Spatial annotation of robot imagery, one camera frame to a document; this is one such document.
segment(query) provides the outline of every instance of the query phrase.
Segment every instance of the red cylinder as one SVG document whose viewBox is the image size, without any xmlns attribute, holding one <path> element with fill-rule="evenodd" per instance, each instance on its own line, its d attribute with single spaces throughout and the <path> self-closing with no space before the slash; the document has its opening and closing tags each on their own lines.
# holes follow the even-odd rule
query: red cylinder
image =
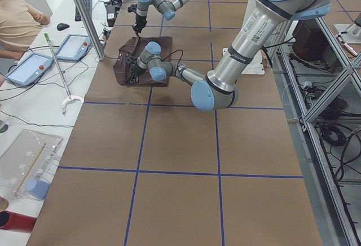
<svg viewBox="0 0 361 246">
<path fill-rule="evenodd" d="M 31 233 L 36 218 L 4 210 L 0 212 L 0 230 Z"/>
</svg>

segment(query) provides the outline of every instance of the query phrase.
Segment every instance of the gray robot arm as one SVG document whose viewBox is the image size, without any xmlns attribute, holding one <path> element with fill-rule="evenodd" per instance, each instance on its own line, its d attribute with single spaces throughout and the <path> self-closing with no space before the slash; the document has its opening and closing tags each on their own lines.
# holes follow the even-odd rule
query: gray robot arm
<svg viewBox="0 0 361 246">
<path fill-rule="evenodd" d="M 149 69 L 156 81 L 174 76 L 192 86 L 191 98 L 202 111 L 228 108 L 238 99 L 236 81 L 245 67 L 283 21 L 321 17 L 329 11 L 331 0 L 256 0 L 256 8 L 229 46 L 215 70 L 205 76 L 184 64 L 161 61 L 160 46 L 150 42 L 133 68 Z"/>
<path fill-rule="evenodd" d="M 160 12 L 166 20 L 171 20 L 175 16 L 176 10 L 180 9 L 190 0 L 138 0 L 136 5 L 131 5 L 128 12 L 135 12 L 135 24 L 133 29 L 136 34 L 141 33 L 143 28 L 147 25 L 147 14 L 150 5 Z"/>
</svg>

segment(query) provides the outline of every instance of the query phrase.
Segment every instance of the person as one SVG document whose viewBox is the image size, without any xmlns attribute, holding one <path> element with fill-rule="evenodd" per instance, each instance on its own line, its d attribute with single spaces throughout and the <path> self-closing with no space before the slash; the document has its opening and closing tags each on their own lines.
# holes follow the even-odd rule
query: person
<svg viewBox="0 0 361 246">
<path fill-rule="evenodd" d="M 0 0 L 0 58 L 20 60 L 50 18 L 24 0 Z M 0 85 L 4 82 L 0 76 Z"/>
</svg>

